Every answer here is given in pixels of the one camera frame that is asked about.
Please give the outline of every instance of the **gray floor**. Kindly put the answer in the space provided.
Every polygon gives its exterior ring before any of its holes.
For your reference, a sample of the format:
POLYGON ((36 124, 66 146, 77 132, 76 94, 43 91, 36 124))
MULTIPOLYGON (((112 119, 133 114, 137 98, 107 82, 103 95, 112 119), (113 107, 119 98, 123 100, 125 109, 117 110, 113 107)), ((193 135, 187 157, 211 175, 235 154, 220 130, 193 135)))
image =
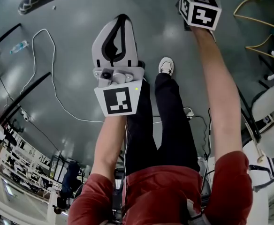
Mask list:
MULTIPOLYGON (((22 24, 0 43, 0 74, 12 97, 19 95, 31 77, 33 56, 31 46, 13 55, 9 54, 9 50, 23 40, 31 43, 33 35, 46 28, 57 47, 54 81, 58 97, 75 116, 103 120, 93 92, 97 81, 91 73, 94 66, 91 46, 107 22, 125 13, 132 20, 138 56, 146 64, 145 76, 152 92, 158 63, 163 56, 170 56, 175 62, 174 78, 180 86, 184 106, 191 107, 195 115, 203 116, 208 124, 207 94, 198 51, 193 34, 183 29, 183 19, 175 7, 177 0, 55 0, 27 15, 18 14, 20 1, 0 0, 0 36, 15 24, 22 24)), ((267 70, 260 65, 257 54, 246 51, 244 46, 264 41, 270 27, 235 18, 233 11, 241 1, 221 0, 223 11, 215 36, 235 82, 246 99, 251 101, 263 90, 257 81, 267 70)), ((274 23, 274 0, 253 2, 246 5, 241 13, 274 23)), ((51 70, 53 48, 45 33, 35 39, 35 51, 37 79, 51 70)), ((7 93, 0 83, 0 114, 6 97, 7 93)), ((153 93, 151 99, 153 114, 158 115, 153 93)), ((101 124, 78 121, 69 116, 54 97, 50 78, 29 94, 21 106, 64 156, 92 165, 101 124)), ((25 127, 23 136, 29 143, 49 157, 57 153, 42 133, 19 114, 16 117, 25 127)), ((190 124, 198 153, 202 155, 205 126, 197 118, 193 118, 190 124)), ((153 135, 159 146, 160 124, 154 125, 153 135)))

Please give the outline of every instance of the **white sneaker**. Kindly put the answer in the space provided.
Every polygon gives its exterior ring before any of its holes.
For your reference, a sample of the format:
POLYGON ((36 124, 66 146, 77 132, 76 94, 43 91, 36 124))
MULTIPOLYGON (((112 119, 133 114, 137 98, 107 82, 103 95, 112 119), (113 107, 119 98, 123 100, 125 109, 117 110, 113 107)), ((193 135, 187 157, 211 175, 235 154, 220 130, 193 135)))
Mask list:
POLYGON ((172 75, 174 72, 174 62, 171 58, 162 58, 159 63, 159 73, 166 73, 172 75))

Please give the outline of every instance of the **white chair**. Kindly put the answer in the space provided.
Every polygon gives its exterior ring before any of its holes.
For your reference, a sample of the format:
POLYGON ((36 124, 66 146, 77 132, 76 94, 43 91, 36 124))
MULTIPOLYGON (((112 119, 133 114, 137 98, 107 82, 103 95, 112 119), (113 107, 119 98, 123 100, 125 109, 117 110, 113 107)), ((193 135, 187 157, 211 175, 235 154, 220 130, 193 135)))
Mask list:
MULTIPOLYGON (((264 119, 273 112, 274 86, 255 97, 251 108, 251 117, 254 119, 252 123, 264 119)), ((272 122, 269 123, 266 128, 263 128, 260 131, 255 131, 254 133, 259 134, 260 136, 260 139, 255 138, 258 147, 263 150, 267 157, 274 158, 274 119, 271 116, 270 119, 272 122)))
POLYGON ((253 192, 253 205, 246 225, 268 225, 268 197, 265 190, 253 192))

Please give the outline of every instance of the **white cable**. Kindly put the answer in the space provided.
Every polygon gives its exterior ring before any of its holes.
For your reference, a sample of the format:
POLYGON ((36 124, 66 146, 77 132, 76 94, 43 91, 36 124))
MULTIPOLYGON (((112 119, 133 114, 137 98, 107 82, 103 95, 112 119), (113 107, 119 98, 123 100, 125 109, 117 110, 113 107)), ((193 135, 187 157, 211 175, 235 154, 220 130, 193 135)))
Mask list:
POLYGON ((191 112, 192 112, 192 109, 190 107, 184 107, 183 109, 189 109, 191 112))
POLYGON ((32 49, 33 49, 33 56, 34 56, 34 74, 33 76, 30 78, 30 80, 27 82, 27 84, 23 87, 22 91, 20 93, 23 92, 24 88, 30 83, 30 81, 33 79, 33 77, 35 76, 35 66, 36 66, 36 58, 35 58, 35 53, 34 53, 34 38, 36 35, 38 35, 39 33, 41 33, 42 31, 46 31, 50 40, 52 41, 52 44, 53 44, 53 60, 52 60, 52 83, 53 83, 53 89, 54 89, 54 95, 56 97, 56 99, 58 100, 58 102, 60 103, 61 107, 64 109, 64 111, 66 111, 69 115, 71 115, 73 118, 79 120, 79 121, 86 121, 86 122, 100 122, 100 123, 104 123, 103 121, 92 121, 92 120, 85 120, 85 119, 80 119, 80 118, 77 118, 75 115, 73 115, 72 113, 70 113, 69 111, 66 110, 66 108, 63 106, 62 102, 58 99, 57 97, 57 91, 56 91, 56 86, 54 85, 54 82, 53 82, 53 65, 54 65, 54 57, 55 57, 55 53, 56 53, 56 45, 53 41, 53 38, 52 36, 50 35, 49 31, 47 29, 41 29, 39 32, 37 32, 33 39, 32 39, 32 49))
POLYGON ((11 100, 15 100, 14 98, 12 98, 10 95, 7 96, 7 100, 6 100, 6 105, 4 106, 4 110, 5 110, 5 107, 8 105, 8 98, 10 98, 11 100))
POLYGON ((41 29, 39 32, 37 32, 34 36, 33 36, 33 39, 32 39, 32 50, 33 50, 33 57, 34 57, 34 65, 33 65, 33 69, 34 69, 34 73, 33 73, 33 76, 29 79, 29 81, 25 84, 25 86, 23 87, 23 89, 21 90, 20 94, 23 92, 23 90, 25 89, 25 87, 27 85, 29 85, 29 83, 31 82, 31 80, 34 78, 35 74, 36 74, 36 70, 35 70, 35 65, 36 65, 36 57, 35 57, 35 52, 34 52, 34 39, 35 39, 35 36, 37 36, 39 33, 41 33, 42 31, 46 31, 49 35, 49 37, 52 39, 51 35, 49 34, 49 32, 46 30, 46 29, 41 29))

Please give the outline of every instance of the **black pants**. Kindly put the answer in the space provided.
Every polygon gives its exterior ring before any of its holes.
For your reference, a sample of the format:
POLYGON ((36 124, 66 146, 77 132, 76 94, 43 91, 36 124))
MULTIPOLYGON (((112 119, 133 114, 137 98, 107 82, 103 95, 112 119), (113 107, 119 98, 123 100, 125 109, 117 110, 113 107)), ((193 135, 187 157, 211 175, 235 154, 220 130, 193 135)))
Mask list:
POLYGON ((199 172, 198 155, 178 84, 170 75, 158 74, 155 96, 163 127, 161 147, 157 150, 152 137, 150 86, 143 81, 137 113, 128 116, 126 175, 157 165, 186 166, 199 172))

